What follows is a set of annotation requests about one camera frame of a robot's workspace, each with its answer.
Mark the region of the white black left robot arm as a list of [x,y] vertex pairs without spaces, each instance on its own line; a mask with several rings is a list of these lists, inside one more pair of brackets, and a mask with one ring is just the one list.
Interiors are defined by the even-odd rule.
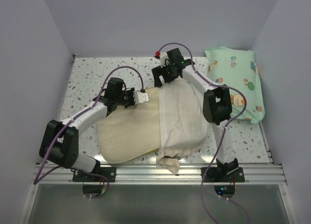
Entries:
[[62,121],[48,122],[39,156],[66,169],[84,171],[89,181],[101,176],[100,162],[79,153],[79,138],[94,123],[109,116],[118,106],[125,108],[136,105],[138,91],[124,88],[124,81],[111,78],[107,87],[93,98],[84,109]]

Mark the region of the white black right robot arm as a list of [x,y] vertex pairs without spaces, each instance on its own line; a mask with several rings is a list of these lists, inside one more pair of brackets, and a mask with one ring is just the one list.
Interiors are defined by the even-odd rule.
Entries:
[[229,87],[216,85],[202,75],[194,67],[192,58],[185,59],[178,48],[168,52],[157,51],[155,58],[160,61],[160,65],[152,69],[156,87],[162,86],[160,77],[165,83],[181,77],[203,95],[203,116],[211,124],[217,144],[216,175],[219,180],[228,181],[239,168],[229,127],[232,113]]

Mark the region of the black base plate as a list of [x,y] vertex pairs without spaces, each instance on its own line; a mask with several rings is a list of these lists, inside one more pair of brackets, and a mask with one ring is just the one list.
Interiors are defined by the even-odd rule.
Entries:
[[73,182],[115,182],[116,167],[96,167],[92,172],[71,169]]
[[222,163],[216,159],[216,167],[201,168],[201,177],[204,183],[245,182],[243,168],[239,166],[236,158],[229,163]]

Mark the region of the aluminium front rail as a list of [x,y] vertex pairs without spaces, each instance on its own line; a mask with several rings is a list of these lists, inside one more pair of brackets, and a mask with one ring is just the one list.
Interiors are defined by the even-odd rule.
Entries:
[[[202,170],[206,164],[182,164],[178,173],[172,173],[157,164],[101,165],[110,171],[110,182],[115,185],[200,185]],[[211,185],[286,185],[287,180],[281,166],[272,163],[241,164],[241,169],[225,182],[209,180]]]

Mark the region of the white pillowcase with cream ruffle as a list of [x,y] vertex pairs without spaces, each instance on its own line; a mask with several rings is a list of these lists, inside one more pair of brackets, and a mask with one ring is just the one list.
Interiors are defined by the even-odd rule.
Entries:
[[203,95],[178,78],[159,89],[161,147],[156,162],[172,173],[180,170],[179,160],[200,150],[210,126],[202,112]]

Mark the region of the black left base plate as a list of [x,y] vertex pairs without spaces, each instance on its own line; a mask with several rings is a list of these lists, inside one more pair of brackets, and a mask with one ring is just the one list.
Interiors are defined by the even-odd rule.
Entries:
[[96,167],[92,172],[71,169],[73,182],[115,182],[116,167]]

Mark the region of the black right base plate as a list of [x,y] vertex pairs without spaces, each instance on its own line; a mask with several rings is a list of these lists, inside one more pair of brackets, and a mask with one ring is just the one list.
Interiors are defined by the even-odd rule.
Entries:
[[245,182],[243,168],[239,166],[236,158],[229,163],[222,163],[216,159],[216,167],[201,168],[201,177],[204,183]]

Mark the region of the cream yellow dotted pillow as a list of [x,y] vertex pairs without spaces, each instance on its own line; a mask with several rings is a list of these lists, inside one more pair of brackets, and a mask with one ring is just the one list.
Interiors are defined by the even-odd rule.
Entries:
[[161,147],[159,89],[146,91],[148,102],[128,108],[119,106],[96,123],[101,153],[108,163],[124,163]]

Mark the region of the green cartoon print pillow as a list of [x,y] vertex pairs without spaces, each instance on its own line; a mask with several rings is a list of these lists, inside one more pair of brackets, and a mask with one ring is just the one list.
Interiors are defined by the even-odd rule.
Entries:
[[219,85],[233,87],[230,90],[231,117],[251,123],[259,123],[265,115],[261,82],[253,51],[214,47],[205,50],[208,59],[207,76]]

